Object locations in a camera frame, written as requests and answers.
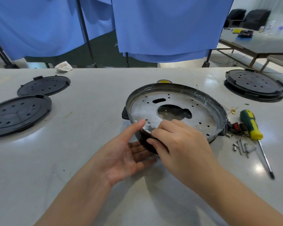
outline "black plastic disc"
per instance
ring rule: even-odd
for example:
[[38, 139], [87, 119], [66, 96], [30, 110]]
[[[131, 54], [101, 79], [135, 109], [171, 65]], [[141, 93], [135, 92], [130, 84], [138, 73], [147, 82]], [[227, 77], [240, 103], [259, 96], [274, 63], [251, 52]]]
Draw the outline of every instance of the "black plastic disc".
[[70, 85], [70, 79], [64, 76], [38, 76], [33, 78], [33, 81], [21, 85], [17, 91], [19, 97], [25, 95], [53, 95], [56, 94]]
[[29, 95], [0, 103], [0, 136], [22, 132], [51, 111], [51, 99], [44, 95]]
[[278, 81], [254, 70], [231, 70], [225, 77], [225, 87], [242, 97], [262, 102], [278, 102], [283, 98], [283, 86]]

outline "chair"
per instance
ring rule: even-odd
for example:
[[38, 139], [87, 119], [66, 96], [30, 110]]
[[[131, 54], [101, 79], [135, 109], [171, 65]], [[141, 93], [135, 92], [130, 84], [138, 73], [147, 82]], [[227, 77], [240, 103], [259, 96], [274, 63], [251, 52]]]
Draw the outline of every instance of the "chair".
[[266, 25], [269, 15], [270, 10], [256, 9], [249, 11], [239, 27], [258, 31], [261, 26]]
[[224, 28], [238, 27], [243, 20], [246, 10], [245, 9], [233, 9], [224, 23]]

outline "forearm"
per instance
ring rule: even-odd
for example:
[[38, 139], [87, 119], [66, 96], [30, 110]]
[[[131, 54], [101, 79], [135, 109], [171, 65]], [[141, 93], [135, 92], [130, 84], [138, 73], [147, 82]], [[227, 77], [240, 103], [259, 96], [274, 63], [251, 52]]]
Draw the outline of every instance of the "forearm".
[[87, 163], [61, 190], [35, 226], [89, 226], [110, 190], [105, 176]]
[[200, 195], [229, 225], [283, 226], [281, 213], [225, 170], [212, 195]]

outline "white table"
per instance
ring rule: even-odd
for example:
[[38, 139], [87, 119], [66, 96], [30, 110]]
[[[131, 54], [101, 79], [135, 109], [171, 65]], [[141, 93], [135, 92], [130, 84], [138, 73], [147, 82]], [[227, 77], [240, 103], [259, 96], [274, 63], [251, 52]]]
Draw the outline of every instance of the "white table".
[[[249, 159], [232, 151], [240, 137], [217, 137], [211, 147], [225, 169], [283, 214], [283, 100], [260, 103], [231, 93], [223, 80], [232, 69], [107, 68], [66, 73], [71, 84], [50, 96], [53, 109], [45, 119], [22, 133], [0, 138], [0, 226], [33, 225], [76, 171], [130, 124], [121, 118], [129, 94], [160, 79], [191, 87], [197, 83], [223, 106], [239, 107], [235, 115], [229, 114], [231, 122], [238, 121], [243, 109], [254, 112], [275, 180], [262, 166], [260, 151]], [[0, 102], [16, 97], [20, 85], [33, 77], [55, 74], [54, 69], [0, 69]], [[118, 183], [94, 225], [226, 223], [159, 161]]]

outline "fingernail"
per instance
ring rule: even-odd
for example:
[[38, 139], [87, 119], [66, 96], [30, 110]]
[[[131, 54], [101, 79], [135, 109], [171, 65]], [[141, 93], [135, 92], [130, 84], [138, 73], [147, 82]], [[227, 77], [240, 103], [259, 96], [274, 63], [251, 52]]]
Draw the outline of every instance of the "fingernail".
[[145, 121], [146, 121], [145, 119], [141, 119], [141, 120], [139, 120], [138, 123], [142, 124], [142, 123], [144, 123]]

